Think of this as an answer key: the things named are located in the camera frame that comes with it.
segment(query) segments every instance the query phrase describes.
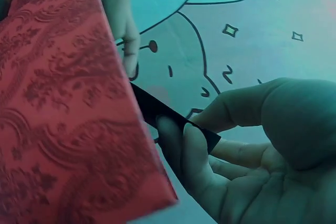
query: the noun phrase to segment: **black tape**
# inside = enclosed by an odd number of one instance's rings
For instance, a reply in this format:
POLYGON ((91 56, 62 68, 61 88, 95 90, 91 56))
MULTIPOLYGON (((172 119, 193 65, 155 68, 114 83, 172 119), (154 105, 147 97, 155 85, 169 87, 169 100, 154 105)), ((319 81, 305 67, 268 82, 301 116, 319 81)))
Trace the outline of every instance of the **black tape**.
POLYGON ((156 117, 160 115, 167 116, 168 118, 172 119, 179 126, 181 131, 183 131, 186 123, 190 123, 202 131, 207 141, 208 153, 210 153, 214 149, 216 144, 221 139, 219 135, 207 129, 198 127, 196 124, 189 121, 184 116, 178 114, 176 111, 172 110, 167 105, 165 105, 163 102, 161 102, 154 96, 148 94, 146 91, 139 88, 135 84, 131 83, 131 85, 133 88, 135 98, 138 101, 139 108, 142 112, 142 116, 144 120, 146 123, 148 123, 152 127, 157 129, 156 117))

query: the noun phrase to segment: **paisley pattern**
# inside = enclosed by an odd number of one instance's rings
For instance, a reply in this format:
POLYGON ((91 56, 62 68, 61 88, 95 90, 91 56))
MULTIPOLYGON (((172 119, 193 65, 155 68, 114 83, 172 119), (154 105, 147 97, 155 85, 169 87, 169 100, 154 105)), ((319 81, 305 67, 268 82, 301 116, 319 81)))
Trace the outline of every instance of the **paisley pattern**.
POLYGON ((108 27, 100 0, 0 23, 0 223, 125 223, 176 201, 108 27))

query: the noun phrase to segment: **hand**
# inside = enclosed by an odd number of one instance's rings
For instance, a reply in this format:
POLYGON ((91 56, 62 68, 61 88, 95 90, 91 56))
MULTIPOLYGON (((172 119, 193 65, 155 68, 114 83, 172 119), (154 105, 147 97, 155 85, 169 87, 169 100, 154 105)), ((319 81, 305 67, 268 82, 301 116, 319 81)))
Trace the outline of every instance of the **hand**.
POLYGON ((227 91, 192 119, 221 132, 262 125, 271 143, 221 140, 158 119, 159 145, 187 192, 218 223, 336 223, 336 83, 277 79, 227 91))
POLYGON ((123 64, 129 77, 134 77, 138 63, 140 34, 134 22, 131 0, 102 0, 115 40, 123 39, 123 64))

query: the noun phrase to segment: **teal surface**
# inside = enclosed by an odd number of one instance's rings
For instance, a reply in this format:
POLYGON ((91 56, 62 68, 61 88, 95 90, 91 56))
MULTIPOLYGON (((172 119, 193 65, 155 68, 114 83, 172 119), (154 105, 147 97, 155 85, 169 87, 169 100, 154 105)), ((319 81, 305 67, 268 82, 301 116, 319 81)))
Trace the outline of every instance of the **teal surface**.
MULTIPOLYGON (((336 0, 132 0, 132 8, 142 40, 133 82, 184 116, 219 92, 278 77, 336 81, 336 0)), ((222 137, 268 141, 260 127, 222 137)), ((179 205, 132 223, 213 223, 165 166, 179 205)))

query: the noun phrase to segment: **finger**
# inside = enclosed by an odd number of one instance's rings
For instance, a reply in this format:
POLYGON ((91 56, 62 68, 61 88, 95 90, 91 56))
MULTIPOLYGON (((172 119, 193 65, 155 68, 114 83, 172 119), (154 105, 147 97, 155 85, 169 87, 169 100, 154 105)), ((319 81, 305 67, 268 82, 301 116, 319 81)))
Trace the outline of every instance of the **finger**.
POLYGON ((104 10, 109 21, 112 34, 115 40, 121 39, 125 35, 129 0, 108 0, 104 1, 104 10))
POLYGON ((225 163, 219 159, 216 159, 213 156, 209 156, 209 163, 214 173, 224 176, 230 180, 244 177, 247 173, 250 172, 249 168, 225 163))
POLYGON ((171 169, 181 181, 181 148, 182 132, 179 127, 169 118, 164 116, 156 120, 157 131, 159 133, 158 144, 162 150, 164 158, 171 169))
POLYGON ((184 130, 181 167, 189 194, 218 221, 229 180, 213 173, 205 137, 190 124, 184 130))
POLYGON ((269 143, 247 144, 221 139, 211 155, 231 164, 257 168, 261 165, 262 156, 269 146, 269 143))
POLYGON ((216 133, 237 125, 260 125, 261 108, 268 94, 288 80, 280 78, 254 87, 223 92, 192 121, 216 133))
POLYGON ((124 40, 124 58, 123 65, 127 75, 132 78, 135 75, 135 69, 138 64, 138 54, 140 48, 140 34, 136 27, 132 14, 129 12, 129 17, 126 23, 124 40))

